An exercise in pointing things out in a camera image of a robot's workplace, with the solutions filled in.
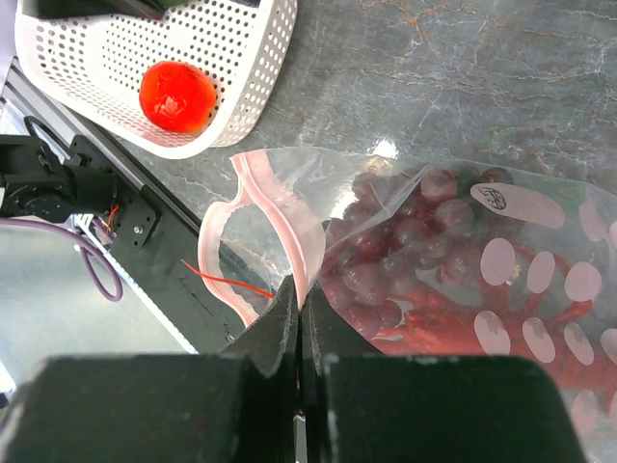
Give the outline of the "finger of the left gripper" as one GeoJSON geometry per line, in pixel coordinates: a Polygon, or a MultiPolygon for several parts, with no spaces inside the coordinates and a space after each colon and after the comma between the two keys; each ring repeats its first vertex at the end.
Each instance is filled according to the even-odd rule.
{"type": "Polygon", "coordinates": [[[154,1],[134,0],[39,0],[36,2],[36,18],[38,19],[65,19],[106,14],[162,19],[164,8],[154,1]]]}

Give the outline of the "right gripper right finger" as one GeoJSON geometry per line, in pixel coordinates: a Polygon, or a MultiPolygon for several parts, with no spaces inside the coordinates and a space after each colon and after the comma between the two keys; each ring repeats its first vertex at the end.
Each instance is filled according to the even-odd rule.
{"type": "Polygon", "coordinates": [[[302,310],[311,462],[581,462],[550,378],[503,356],[387,356],[315,287],[302,310]]]}

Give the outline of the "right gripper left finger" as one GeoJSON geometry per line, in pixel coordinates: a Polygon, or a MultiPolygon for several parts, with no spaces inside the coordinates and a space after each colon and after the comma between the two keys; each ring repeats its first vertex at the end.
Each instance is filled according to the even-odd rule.
{"type": "Polygon", "coordinates": [[[216,354],[57,357],[1,423],[5,462],[291,462],[296,291],[216,354]]]}

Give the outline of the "green toy avocado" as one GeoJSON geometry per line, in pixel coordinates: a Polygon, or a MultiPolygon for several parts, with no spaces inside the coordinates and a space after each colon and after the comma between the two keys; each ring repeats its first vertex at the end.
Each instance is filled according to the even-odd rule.
{"type": "Polygon", "coordinates": [[[165,10],[182,7],[190,2],[191,0],[156,0],[156,3],[165,10]]]}

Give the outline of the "clear zip top bag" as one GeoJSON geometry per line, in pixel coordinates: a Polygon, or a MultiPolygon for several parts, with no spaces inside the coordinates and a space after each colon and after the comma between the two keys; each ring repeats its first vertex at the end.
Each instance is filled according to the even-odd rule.
{"type": "Polygon", "coordinates": [[[291,276],[388,355],[514,355],[580,435],[616,421],[616,197],[466,161],[319,148],[235,154],[198,241],[207,288],[252,325],[291,276]]]}

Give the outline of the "red toy tomato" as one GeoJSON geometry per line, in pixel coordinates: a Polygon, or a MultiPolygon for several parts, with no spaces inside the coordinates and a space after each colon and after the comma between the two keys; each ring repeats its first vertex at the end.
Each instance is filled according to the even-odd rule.
{"type": "Polygon", "coordinates": [[[175,61],[149,67],[139,90],[145,117],[171,132],[203,130],[216,102],[217,91],[210,78],[193,65],[175,61]]]}

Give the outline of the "dark red toy grapes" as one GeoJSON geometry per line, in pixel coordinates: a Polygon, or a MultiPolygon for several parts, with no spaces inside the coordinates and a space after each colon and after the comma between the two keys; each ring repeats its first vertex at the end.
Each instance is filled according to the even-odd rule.
{"type": "Polygon", "coordinates": [[[503,168],[479,172],[471,165],[411,169],[393,177],[360,174],[352,182],[353,202],[341,217],[324,224],[326,255],[318,283],[336,275],[368,303],[383,279],[401,290],[408,279],[428,272],[440,286],[477,286],[481,251],[499,218],[476,203],[476,184],[513,183],[503,168]]]}

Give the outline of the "red toy lobster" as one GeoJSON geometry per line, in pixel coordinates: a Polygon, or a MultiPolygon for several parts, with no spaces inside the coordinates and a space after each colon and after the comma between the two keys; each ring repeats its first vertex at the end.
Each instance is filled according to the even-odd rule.
{"type": "Polygon", "coordinates": [[[540,253],[528,272],[531,292],[522,307],[509,308],[505,286],[481,285],[483,304],[462,306],[417,279],[398,290],[383,279],[373,285],[378,301],[368,303],[336,275],[319,284],[330,305],[354,330],[387,355],[513,355],[535,361],[566,390],[602,397],[605,408],[616,404],[616,332],[590,341],[578,320],[593,308],[600,275],[586,262],[568,266],[561,257],[540,253]],[[565,273],[571,305],[543,320],[536,312],[545,297],[539,287],[548,279],[542,267],[565,273]]]}

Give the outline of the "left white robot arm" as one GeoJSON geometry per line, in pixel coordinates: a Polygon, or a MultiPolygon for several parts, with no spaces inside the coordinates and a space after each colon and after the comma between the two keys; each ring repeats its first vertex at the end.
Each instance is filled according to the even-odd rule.
{"type": "Polygon", "coordinates": [[[18,14],[9,84],[30,112],[27,134],[1,138],[1,215],[49,223],[74,214],[108,215],[111,227],[145,237],[163,204],[151,179],[110,132],[51,95],[52,75],[34,57],[43,47],[32,18],[18,14]]]}

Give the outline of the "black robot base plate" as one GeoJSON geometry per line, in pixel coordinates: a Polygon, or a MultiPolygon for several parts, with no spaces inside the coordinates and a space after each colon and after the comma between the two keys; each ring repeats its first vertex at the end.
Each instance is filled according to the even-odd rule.
{"type": "Polygon", "coordinates": [[[105,153],[84,135],[70,149],[118,178],[111,255],[172,332],[199,353],[225,348],[245,330],[240,316],[198,276],[198,218],[119,143],[105,153]]]}

